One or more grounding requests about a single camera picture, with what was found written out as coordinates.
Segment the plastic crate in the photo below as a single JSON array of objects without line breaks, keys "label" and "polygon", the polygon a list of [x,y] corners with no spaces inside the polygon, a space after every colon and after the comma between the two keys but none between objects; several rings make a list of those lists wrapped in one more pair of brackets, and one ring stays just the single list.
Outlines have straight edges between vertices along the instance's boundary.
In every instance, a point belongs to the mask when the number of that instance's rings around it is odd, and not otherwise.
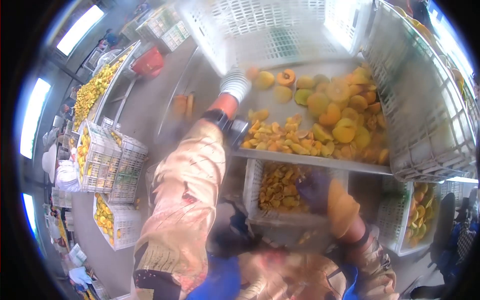
[{"label": "plastic crate", "polygon": [[168,30],[167,33],[161,37],[161,40],[170,51],[174,51],[189,36],[190,33],[183,25],[183,22],[180,21],[170,30]]},{"label": "plastic crate", "polygon": [[[102,199],[108,199],[107,195],[102,193],[100,195]],[[92,216],[94,216],[96,212],[96,199],[97,197],[94,195]],[[104,203],[113,214],[113,245],[110,244],[108,234],[103,233],[103,229],[98,227],[98,230],[100,230],[107,243],[114,251],[135,246],[142,230],[140,212],[135,210],[135,207],[131,204],[110,204],[106,201],[104,201]],[[117,237],[118,230],[120,230],[120,238]]]},{"label": "plastic crate", "polygon": [[52,204],[56,207],[72,208],[72,193],[52,188]]},{"label": "plastic crate", "polygon": [[[327,218],[319,215],[308,213],[279,213],[276,211],[261,210],[258,207],[258,197],[259,190],[262,186],[264,163],[264,160],[254,158],[249,158],[247,161],[245,184],[243,187],[243,204],[247,210],[248,219],[252,224],[296,227],[328,226]],[[348,171],[318,168],[328,173],[332,178],[338,179],[344,188],[348,188]]]},{"label": "plastic crate", "polygon": [[69,158],[70,158],[70,153],[66,150],[59,148],[57,152],[57,160],[68,160]]},{"label": "plastic crate", "polygon": [[111,297],[107,293],[107,289],[103,286],[100,280],[92,281],[92,286],[95,290],[95,293],[98,295],[100,300],[110,300]]},{"label": "plastic crate", "polygon": [[384,1],[363,55],[392,141],[393,175],[401,181],[438,182],[473,171],[474,116],[432,47]]},{"label": "plastic crate", "polygon": [[463,182],[445,181],[440,185],[441,199],[451,192],[455,194],[455,199],[457,202],[463,201]]},{"label": "plastic crate", "polygon": [[117,135],[122,139],[122,156],[113,190],[108,196],[108,202],[133,203],[148,147],[127,135],[121,133],[117,133]]},{"label": "plastic crate", "polygon": [[65,127],[65,134],[66,135],[71,135],[72,134],[72,128],[73,128],[73,122],[70,120],[67,120],[67,126]]},{"label": "plastic crate", "polygon": [[[411,248],[403,241],[412,201],[413,182],[399,182],[392,176],[383,176],[382,189],[385,193],[385,199],[380,203],[377,216],[377,226],[380,229],[379,243],[398,256],[412,254],[428,248],[433,242],[438,213],[435,213],[428,233],[415,248]],[[439,201],[438,187],[436,187],[434,201],[437,201],[437,203]]]},{"label": "plastic crate", "polygon": [[[100,126],[106,130],[112,130],[113,120],[107,117],[103,117],[102,124]],[[119,132],[120,128],[121,128],[121,124],[117,123],[117,126],[115,126],[115,131]]]},{"label": "plastic crate", "polygon": [[104,54],[105,51],[103,51],[99,47],[96,47],[92,50],[90,56],[88,56],[88,58],[85,60],[83,67],[93,73],[98,63],[98,59]]},{"label": "plastic crate", "polygon": [[182,0],[177,11],[214,70],[352,58],[369,0]]},{"label": "plastic crate", "polygon": [[80,187],[84,192],[111,192],[120,163],[121,149],[110,132],[88,120],[82,122],[79,132],[83,134],[85,126],[91,141],[85,157],[83,177],[80,176],[80,168],[77,171]]},{"label": "plastic crate", "polygon": [[148,20],[138,26],[136,32],[147,41],[155,41],[160,39],[178,21],[180,21],[180,18],[173,5],[167,4],[159,8],[153,16],[150,16]]},{"label": "plastic crate", "polygon": [[73,214],[71,212],[65,212],[65,223],[68,231],[74,230]]}]

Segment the purple glove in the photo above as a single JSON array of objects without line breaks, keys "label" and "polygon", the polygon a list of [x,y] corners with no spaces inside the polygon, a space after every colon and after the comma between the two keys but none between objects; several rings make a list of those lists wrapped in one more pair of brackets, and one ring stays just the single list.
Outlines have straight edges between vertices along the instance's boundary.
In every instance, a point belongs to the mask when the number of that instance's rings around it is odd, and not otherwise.
[{"label": "purple glove", "polygon": [[297,178],[295,182],[297,191],[312,213],[327,214],[328,188],[331,181],[330,177],[318,170],[313,170],[306,178]]}]

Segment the red bag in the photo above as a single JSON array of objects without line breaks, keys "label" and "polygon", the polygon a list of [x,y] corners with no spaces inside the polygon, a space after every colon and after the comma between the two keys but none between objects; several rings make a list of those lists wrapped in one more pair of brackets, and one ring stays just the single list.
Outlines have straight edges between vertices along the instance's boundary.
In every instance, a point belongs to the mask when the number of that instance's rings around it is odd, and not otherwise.
[{"label": "red bag", "polygon": [[132,64],[132,70],[138,75],[154,78],[163,68],[163,57],[154,46],[137,58]]}]

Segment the black wrist strap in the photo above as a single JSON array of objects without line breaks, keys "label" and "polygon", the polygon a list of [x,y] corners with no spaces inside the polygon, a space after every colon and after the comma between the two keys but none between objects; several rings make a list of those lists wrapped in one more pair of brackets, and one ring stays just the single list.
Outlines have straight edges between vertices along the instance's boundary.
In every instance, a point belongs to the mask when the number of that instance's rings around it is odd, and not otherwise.
[{"label": "black wrist strap", "polygon": [[354,243],[345,244],[345,246],[349,247],[350,249],[360,248],[361,246],[365,245],[365,243],[368,241],[369,236],[370,227],[365,223],[365,233],[363,234],[361,239]]}]

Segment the white hat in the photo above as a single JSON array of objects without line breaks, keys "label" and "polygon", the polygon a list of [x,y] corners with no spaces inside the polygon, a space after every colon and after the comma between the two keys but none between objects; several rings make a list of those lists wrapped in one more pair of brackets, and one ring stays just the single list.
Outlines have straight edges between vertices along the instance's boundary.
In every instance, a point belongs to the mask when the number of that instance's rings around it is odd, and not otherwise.
[{"label": "white hat", "polygon": [[48,173],[50,182],[53,183],[55,179],[55,163],[57,160],[57,145],[53,144],[50,149],[42,156],[42,168]]}]

